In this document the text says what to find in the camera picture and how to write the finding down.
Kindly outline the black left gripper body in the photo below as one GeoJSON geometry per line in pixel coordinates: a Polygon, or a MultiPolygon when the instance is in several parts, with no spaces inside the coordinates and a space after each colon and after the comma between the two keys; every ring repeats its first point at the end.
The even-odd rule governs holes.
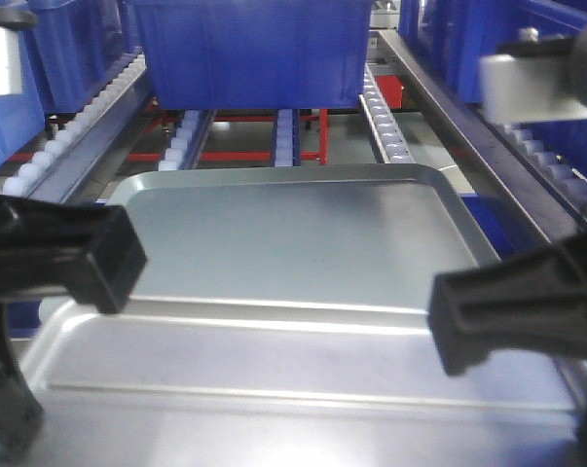
{"type": "Polygon", "coordinates": [[[0,195],[0,301],[69,295],[116,314],[146,263],[122,206],[67,206],[0,195]]]}

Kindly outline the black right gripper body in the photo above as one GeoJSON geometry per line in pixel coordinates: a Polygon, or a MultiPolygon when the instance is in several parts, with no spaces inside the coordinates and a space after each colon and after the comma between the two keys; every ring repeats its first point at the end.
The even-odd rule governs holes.
{"type": "Polygon", "coordinates": [[[501,349],[587,361],[587,233],[502,263],[437,275],[427,321],[449,376],[501,349]]]}

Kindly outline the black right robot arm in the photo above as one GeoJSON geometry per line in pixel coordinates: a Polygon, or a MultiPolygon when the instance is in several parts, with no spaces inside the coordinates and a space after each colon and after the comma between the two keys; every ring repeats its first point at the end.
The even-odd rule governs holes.
{"type": "MultiPolygon", "coordinates": [[[[427,322],[450,377],[501,349],[587,361],[587,231],[502,263],[437,275],[427,322]]],[[[587,466],[587,407],[577,441],[587,466]]]]}

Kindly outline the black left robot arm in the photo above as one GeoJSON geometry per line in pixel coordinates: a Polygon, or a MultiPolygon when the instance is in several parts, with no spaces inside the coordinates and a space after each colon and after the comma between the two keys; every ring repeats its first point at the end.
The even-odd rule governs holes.
{"type": "Polygon", "coordinates": [[[7,305],[66,295],[101,314],[118,314],[146,263],[122,206],[67,206],[0,195],[1,456],[22,456],[44,416],[12,350],[7,305]]]}

